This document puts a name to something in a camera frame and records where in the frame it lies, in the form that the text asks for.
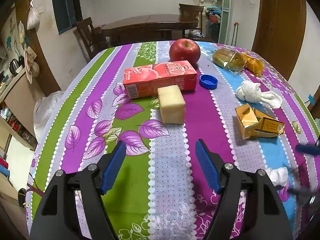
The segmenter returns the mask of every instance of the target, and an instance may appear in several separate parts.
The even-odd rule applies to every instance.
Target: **floor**
[[[11,138],[6,161],[9,164],[10,182],[17,191],[27,187],[33,153],[34,151],[24,147],[14,137]]]

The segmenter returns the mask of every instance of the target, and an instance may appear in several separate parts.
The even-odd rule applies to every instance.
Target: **yellow box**
[[[237,119],[243,139],[255,137],[275,137],[284,133],[284,123],[275,120],[249,104],[236,108]]]

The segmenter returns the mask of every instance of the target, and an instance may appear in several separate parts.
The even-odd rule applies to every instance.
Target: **red juice carton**
[[[196,89],[197,72],[187,60],[126,68],[123,85],[130,98],[156,96],[160,87],[178,85],[181,91]]]

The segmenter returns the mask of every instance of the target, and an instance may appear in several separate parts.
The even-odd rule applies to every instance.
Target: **knotted white cloth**
[[[265,171],[268,174],[273,186],[284,186],[288,181],[289,175],[287,167],[281,167],[274,170],[272,168],[267,168]]]
[[[260,83],[253,83],[249,80],[245,80],[241,83],[241,86],[236,90],[236,96],[241,100],[250,103],[267,103],[273,109],[280,108],[282,104],[281,96],[273,91],[261,92]]]

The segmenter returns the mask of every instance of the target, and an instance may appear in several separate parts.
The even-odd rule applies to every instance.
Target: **blue stripe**
[[[212,58],[213,52],[217,50],[217,47],[214,44],[209,42],[198,42],[198,44],[201,48],[201,51],[210,58]],[[226,71],[222,68],[219,68],[219,70],[221,71],[222,75],[226,78],[227,82],[231,85],[234,91],[236,91],[237,88],[244,81],[243,77],[240,75],[234,75],[230,71]],[[242,100],[239,100],[239,102],[241,104],[247,103]],[[256,104],[249,103],[249,104],[251,107],[254,107],[265,113],[264,107],[261,103],[256,103]],[[263,150],[263,154],[267,162],[266,164],[268,165],[269,168],[277,169],[277,168],[286,166],[289,169],[288,160],[286,158],[286,155],[279,137],[273,137],[273,138],[259,137],[258,141],[261,145],[261,149]],[[293,181],[292,174],[289,172],[289,182],[291,186],[293,185],[292,181]],[[290,196],[286,202],[283,202],[283,206],[289,218],[291,230],[293,230],[294,216],[295,216],[294,197]]]

